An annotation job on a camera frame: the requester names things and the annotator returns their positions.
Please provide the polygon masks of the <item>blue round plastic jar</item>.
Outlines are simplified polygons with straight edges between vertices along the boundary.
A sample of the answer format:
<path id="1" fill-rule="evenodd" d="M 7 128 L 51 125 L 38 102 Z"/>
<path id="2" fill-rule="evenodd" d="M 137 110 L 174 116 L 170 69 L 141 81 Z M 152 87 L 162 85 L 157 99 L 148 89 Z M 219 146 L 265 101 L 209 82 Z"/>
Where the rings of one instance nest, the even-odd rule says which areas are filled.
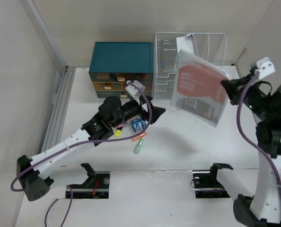
<path id="1" fill-rule="evenodd" d="M 136 119 L 131 122 L 131 127 L 134 132 L 140 132 L 147 126 L 146 121 Z"/>

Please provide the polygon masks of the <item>grey Canon setup guide booklet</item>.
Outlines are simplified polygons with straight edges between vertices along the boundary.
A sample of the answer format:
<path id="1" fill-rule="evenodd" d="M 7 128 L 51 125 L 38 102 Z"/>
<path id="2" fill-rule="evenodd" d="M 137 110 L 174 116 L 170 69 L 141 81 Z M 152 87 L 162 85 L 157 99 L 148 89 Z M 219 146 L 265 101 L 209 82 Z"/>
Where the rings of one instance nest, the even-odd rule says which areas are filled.
<path id="1" fill-rule="evenodd" d="M 175 71 L 176 57 L 181 50 L 191 54 L 194 53 L 191 34 L 177 38 L 162 39 L 161 46 L 163 71 Z"/>

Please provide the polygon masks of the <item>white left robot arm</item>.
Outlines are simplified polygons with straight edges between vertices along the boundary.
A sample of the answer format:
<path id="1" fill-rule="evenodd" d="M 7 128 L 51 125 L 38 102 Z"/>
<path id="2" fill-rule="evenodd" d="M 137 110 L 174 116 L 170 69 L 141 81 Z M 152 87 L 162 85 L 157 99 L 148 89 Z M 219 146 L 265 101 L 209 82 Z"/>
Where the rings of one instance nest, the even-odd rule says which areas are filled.
<path id="1" fill-rule="evenodd" d="M 73 135 L 38 155 L 17 159 L 17 179 L 29 201 L 45 196 L 50 189 L 63 185 L 91 187 L 97 174 L 89 163 L 81 163 L 77 170 L 64 167 L 72 158 L 109 140 L 114 129 L 136 116 L 149 124 L 155 123 L 166 109 L 154 106 L 150 96 L 133 99 L 122 104 L 116 96 L 110 96 L 99 106 L 91 120 L 84 123 Z"/>

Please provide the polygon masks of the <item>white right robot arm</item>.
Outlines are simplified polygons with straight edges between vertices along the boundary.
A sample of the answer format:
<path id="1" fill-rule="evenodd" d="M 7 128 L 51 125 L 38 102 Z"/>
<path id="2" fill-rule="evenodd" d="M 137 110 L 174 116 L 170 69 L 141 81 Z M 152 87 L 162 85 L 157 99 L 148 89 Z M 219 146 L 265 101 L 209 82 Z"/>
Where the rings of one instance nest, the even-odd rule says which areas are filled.
<path id="1" fill-rule="evenodd" d="M 257 143 L 253 143 L 259 156 L 255 193 L 247 190 L 228 164 L 213 164 L 208 181 L 221 184 L 230 196 L 237 222 L 247 227 L 281 227 L 281 85 L 275 92 L 263 93 L 260 74 L 254 67 L 245 77 L 221 82 L 238 111 L 246 106 L 259 119 Z"/>

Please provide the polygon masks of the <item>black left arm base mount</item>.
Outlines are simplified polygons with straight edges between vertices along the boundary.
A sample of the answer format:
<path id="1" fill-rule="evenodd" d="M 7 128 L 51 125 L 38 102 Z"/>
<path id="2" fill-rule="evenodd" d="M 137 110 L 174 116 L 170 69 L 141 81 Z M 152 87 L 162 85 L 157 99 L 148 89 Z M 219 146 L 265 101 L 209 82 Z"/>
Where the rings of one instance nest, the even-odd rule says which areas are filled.
<path id="1" fill-rule="evenodd" d="M 86 179 L 81 183 L 71 184 L 73 199 L 108 199 L 110 172 L 96 172 L 89 163 L 82 163 Z"/>

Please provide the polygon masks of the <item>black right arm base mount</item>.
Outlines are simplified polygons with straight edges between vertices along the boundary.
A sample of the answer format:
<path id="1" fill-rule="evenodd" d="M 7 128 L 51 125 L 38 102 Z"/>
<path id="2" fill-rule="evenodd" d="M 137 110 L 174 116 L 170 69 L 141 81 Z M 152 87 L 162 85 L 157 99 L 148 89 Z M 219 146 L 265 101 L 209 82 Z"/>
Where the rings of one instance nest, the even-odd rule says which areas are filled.
<path id="1" fill-rule="evenodd" d="M 233 170 L 233 167 L 229 164 L 213 163 L 210 169 L 192 171 L 191 186 L 195 189 L 196 199 L 230 198 L 223 185 L 216 179 L 219 169 Z"/>

